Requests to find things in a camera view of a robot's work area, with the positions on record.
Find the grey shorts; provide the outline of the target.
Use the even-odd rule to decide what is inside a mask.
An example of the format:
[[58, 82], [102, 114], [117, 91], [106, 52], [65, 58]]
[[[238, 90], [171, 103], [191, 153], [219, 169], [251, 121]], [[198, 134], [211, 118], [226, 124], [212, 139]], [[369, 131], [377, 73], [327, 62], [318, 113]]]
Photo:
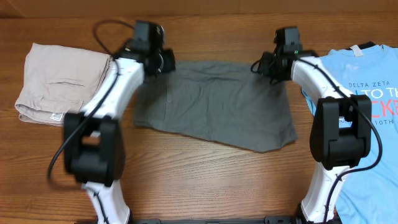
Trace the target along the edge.
[[175, 71], [146, 80], [133, 123], [257, 152], [298, 138], [285, 85], [238, 62], [179, 61]]

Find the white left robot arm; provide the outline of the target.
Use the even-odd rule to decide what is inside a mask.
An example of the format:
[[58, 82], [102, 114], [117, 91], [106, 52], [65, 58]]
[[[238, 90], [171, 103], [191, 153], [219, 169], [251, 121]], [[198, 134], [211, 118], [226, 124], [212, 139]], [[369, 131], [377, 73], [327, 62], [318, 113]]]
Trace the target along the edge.
[[126, 155], [120, 120], [133, 94], [150, 76], [175, 70], [172, 49], [122, 48], [89, 103], [64, 116], [64, 165], [88, 194], [97, 223], [133, 222], [121, 190]]

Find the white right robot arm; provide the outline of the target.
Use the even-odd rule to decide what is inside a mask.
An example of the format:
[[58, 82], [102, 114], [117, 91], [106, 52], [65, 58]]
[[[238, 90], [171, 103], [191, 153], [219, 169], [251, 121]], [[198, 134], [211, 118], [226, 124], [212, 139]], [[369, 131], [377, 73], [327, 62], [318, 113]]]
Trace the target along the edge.
[[252, 72], [271, 80], [292, 80], [316, 106], [310, 133], [315, 170], [294, 216], [266, 217], [265, 223], [335, 223], [334, 207], [346, 178], [371, 149], [372, 103], [343, 87], [311, 50], [296, 45], [264, 52]]

